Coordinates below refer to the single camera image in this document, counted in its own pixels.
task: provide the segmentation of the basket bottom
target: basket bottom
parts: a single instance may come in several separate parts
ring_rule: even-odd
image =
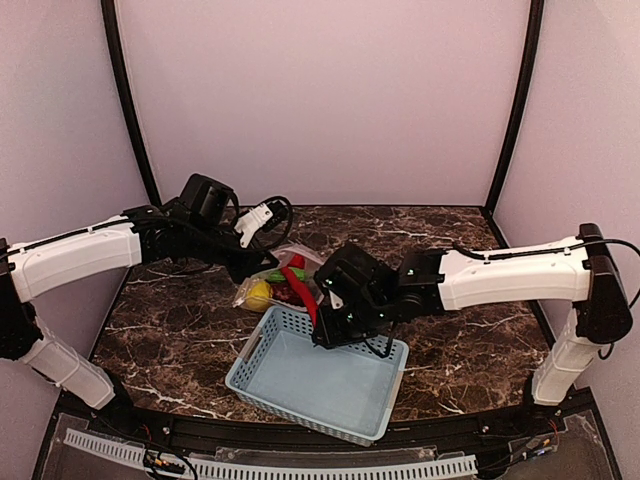
[[[244,391],[294,416],[373,437],[397,373],[373,355],[327,351],[307,336],[281,330]]]

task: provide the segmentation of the green object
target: green object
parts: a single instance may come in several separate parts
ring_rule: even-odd
[[[296,274],[296,277],[298,277],[298,280],[300,280],[301,282],[304,282],[307,278],[307,274],[305,273],[305,271],[301,268],[295,268],[295,267],[290,267],[291,270],[293,271],[293,273]],[[267,277],[267,282],[269,283],[282,283],[282,282],[286,282],[287,279],[284,278],[284,275],[282,275],[282,272],[280,270],[276,270],[275,272],[271,272],[269,274],[269,276]]]

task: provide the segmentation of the black pole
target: black pole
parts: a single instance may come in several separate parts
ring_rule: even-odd
[[[133,105],[133,96],[131,95],[131,87],[129,86],[129,77],[124,63],[124,54],[122,53],[122,43],[120,42],[120,31],[118,29],[118,17],[116,15],[116,7],[114,0],[101,0],[102,18],[104,20],[104,29],[107,35],[107,44],[109,46],[109,55],[111,56],[111,65],[113,67],[113,75],[116,79],[116,87],[120,96],[120,105],[122,113],[129,131],[129,138],[133,153],[136,156],[138,169],[142,176],[144,188],[147,191],[149,202],[152,205],[159,206],[162,204],[158,186],[153,178],[151,164],[147,156],[147,150],[144,146],[140,124]]]
[[[504,187],[507,178],[509,164],[513,157],[513,150],[518,139],[522,116],[524,115],[524,107],[527,104],[527,95],[529,94],[529,85],[531,84],[531,75],[533,74],[533,66],[536,59],[536,51],[538,50],[538,39],[540,38],[540,27],[542,25],[542,13],[544,10],[544,0],[531,0],[529,9],[529,24],[527,25],[527,34],[524,41],[524,50],[522,52],[522,62],[520,63],[520,74],[518,75],[518,83],[516,85],[516,93],[513,97],[513,105],[511,106],[511,114],[509,115],[509,123],[507,131],[502,143],[502,150],[498,159],[498,166],[493,175],[489,196],[485,203],[485,208],[491,215],[498,205],[500,193]]]

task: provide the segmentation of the robotic arm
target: robotic arm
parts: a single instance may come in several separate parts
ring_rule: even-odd
[[[229,201],[235,217],[222,224]],[[287,228],[280,239],[259,246],[254,234],[272,230],[285,218]],[[193,175],[181,195],[160,208],[127,210],[98,225],[11,248],[1,239],[0,358],[25,363],[90,407],[102,409],[116,397],[117,380],[58,339],[36,315],[31,300],[99,272],[163,258],[224,265],[240,283],[278,265],[269,249],[286,238],[292,220],[291,204],[284,197],[272,197],[240,215],[230,187]]]
[[[623,338],[632,326],[606,243],[596,225],[585,224],[577,237],[546,245],[487,252],[460,247],[412,251],[397,270],[346,244],[316,273],[332,305],[320,308],[313,341],[325,348],[367,342],[389,324],[393,328],[418,316],[471,305],[569,300],[573,308],[567,323],[533,376],[530,398],[525,398],[530,405],[556,406],[598,351]],[[388,355],[388,349],[372,351]]]

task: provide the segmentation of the marble tabletop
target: marble tabletop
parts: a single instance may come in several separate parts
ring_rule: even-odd
[[[397,267],[409,248],[497,248],[475,207],[297,207],[290,239],[328,256],[345,241]],[[232,308],[224,268],[133,269],[94,362],[113,371],[139,407],[250,422],[283,422],[238,400],[224,377],[261,318]],[[410,354],[392,420],[473,413],[519,403],[548,347],[524,303],[470,307],[400,325]]]

